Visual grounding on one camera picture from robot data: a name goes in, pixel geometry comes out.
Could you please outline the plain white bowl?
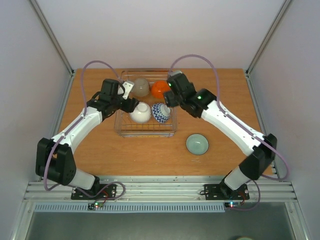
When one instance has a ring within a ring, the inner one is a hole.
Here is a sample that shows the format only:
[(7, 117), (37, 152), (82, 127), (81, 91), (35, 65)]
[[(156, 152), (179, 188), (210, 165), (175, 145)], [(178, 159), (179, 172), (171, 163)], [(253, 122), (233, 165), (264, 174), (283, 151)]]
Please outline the plain white bowl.
[(145, 102), (140, 102), (129, 116), (135, 123), (145, 124), (151, 118), (151, 107)]

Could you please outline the blue patterned bowl red inside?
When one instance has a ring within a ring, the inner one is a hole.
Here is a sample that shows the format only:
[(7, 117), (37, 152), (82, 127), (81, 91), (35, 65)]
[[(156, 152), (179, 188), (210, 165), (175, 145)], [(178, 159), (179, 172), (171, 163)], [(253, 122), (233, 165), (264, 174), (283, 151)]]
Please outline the blue patterned bowl red inside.
[(171, 116), (171, 110), (164, 103), (155, 103), (151, 106), (151, 114), (158, 123), (165, 124)]

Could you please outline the pale green dashed bowl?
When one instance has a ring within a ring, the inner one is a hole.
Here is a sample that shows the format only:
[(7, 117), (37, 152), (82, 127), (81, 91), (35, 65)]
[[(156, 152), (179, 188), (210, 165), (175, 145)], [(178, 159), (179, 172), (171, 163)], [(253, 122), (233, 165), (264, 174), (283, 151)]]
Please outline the pale green dashed bowl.
[(190, 135), (185, 142), (187, 150), (193, 155), (203, 155), (209, 149), (209, 142), (205, 136), (202, 134), (192, 134)]

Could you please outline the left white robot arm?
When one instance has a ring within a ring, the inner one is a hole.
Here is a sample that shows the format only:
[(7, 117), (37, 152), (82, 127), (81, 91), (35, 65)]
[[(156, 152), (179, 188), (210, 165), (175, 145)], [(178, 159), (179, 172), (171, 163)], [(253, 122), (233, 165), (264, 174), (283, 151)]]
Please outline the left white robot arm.
[(139, 104), (138, 99), (129, 97), (134, 86), (129, 80), (105, 79), (100, 91), (85, 102), (78, 117), (60, 133), (38, 142), (35, 173), (44, 181), (81, 188), (89, 199), (96, 199), (101, 193), (98, 178), (77, 168), (74, 153), (85, 137), (116, 111), (134, 111)]

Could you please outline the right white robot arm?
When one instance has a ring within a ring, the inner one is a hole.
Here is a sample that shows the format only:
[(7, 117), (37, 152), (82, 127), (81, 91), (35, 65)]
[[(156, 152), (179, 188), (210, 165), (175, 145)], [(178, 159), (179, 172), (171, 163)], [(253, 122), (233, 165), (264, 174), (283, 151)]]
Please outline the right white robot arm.
[(169, 74), (170, 91), (163, 94), (168, 107), (181, 107), (194, 118), (201, 118), (230, 138), (246, 158), (219, 183), (225, 199), (232, 199), (249, 180), (258, 180), (275, 159), (277, 138), (250, 128), (229, 112), (217, 96), (202, 88), (196, 91), (192, 82), (181, 71)]

